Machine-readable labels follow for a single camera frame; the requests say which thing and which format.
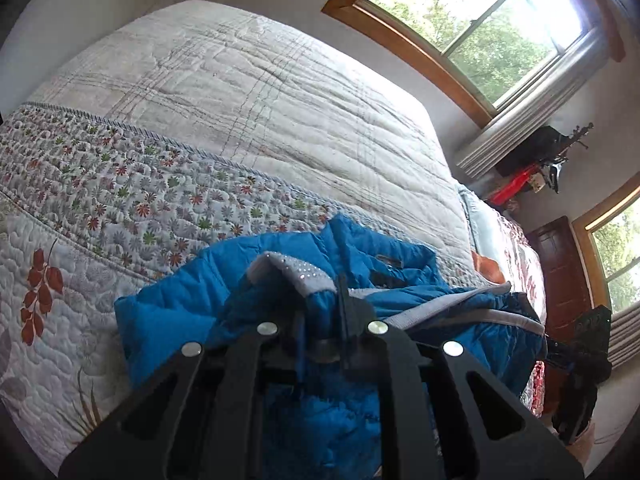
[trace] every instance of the brown wooden door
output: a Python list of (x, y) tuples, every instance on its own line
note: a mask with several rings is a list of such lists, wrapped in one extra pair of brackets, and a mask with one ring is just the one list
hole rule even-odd
[[(591, 297), (580, 254), (566, 216), (527, 234), (540, 256), (545, 277), (546, 333), (568, 343), (574, 336), (574, 322), (591, 309)], [(565, 374), (545, 367), (545, 412), (555, 411)]]

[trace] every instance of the window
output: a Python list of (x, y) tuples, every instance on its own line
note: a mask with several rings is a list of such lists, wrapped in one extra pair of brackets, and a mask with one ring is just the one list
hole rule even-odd
[(615, 313), (640, 301), (640, 174), (577, 219), (574, 230), (594, 302)]
[(571, 0), (329, 0), (451, 97), (480, 127), (591, 25)]

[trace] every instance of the tree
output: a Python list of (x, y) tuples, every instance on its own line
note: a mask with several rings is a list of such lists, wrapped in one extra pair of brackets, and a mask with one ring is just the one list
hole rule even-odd
[[(634, 206), (629, 207), (593, 233), (605, 276), (623, 269), (634, 257), (640, 245), (640, 221)], [(640, 300), (640, 283), (634, 279), (636, 266), (609, 282), (609, 296), (613, 312), (619, 312)]]
[[(469, 22), (453, 15), (442, 0), (371, 0), (443, 51)], [(550, 41), (526, 38), (508, 0), (450, 56), (450, 60), (490, 101), (495, 102), (553, 51)]]

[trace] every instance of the triangular cutout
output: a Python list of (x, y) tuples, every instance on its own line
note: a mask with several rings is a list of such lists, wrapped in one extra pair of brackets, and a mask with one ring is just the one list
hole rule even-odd
[(140, 440), (152, 440), (158, 429), (162, 414), (166, 411), (171, 395), (178, 383), (177, 374), (171, 374), (131, 412), (122, 423), (123, 431)]
[(500, 440), (524, 428), (524, 420), (508, 403), (476, 372), (466, 375), (474, 400), (480, 411), (487, 436)]

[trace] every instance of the silver screw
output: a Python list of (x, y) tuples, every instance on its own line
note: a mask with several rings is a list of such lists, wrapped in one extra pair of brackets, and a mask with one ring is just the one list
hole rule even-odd
[(200, 355), (201, 352), (202, 345), (200, 343), (196, 343), (195, 341), (191, 341), (182, 345), (182, 355), (184, 355), (185, 357), (196, 357), (196, 355)]
[(444, 345), (442, 345), (442, 349), (444, 350), (445, 354), (452, 357), (458, 357), (459, 355), (462, 355), (462, 352), (465, 351), (465, 349), (462, 348), (462, 345), (457, 341), (447, 341), (446, 343), (444, 343)]
[(258, 325), (258, 334), (260, 335), (273, 335), (278, 331), (278, 326), (275, 323), (267, 321)]
[(384, 321), (372, 321), (367, 325), (367, 330), (375, 335), (383, 335), (389, 330), (389, 325)]

